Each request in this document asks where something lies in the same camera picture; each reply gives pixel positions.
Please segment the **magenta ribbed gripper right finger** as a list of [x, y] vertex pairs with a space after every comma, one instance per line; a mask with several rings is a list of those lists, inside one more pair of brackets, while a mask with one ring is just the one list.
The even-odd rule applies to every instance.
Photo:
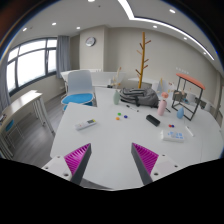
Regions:
[[159, 155], [137, 143], [132, 144], [131, 154], [143, 184], [150, 184], [152, 182], [151, 172], [157, 162]]

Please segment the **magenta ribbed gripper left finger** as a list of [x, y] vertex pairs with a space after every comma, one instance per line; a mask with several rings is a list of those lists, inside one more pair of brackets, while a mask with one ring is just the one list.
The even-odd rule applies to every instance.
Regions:
[[71, 171], [71, 181], [77, 185], [81, 183], [83, 174], [91, 156], [91, 144], [81, 146], [80, 148], [67, 154], [64, 159]]

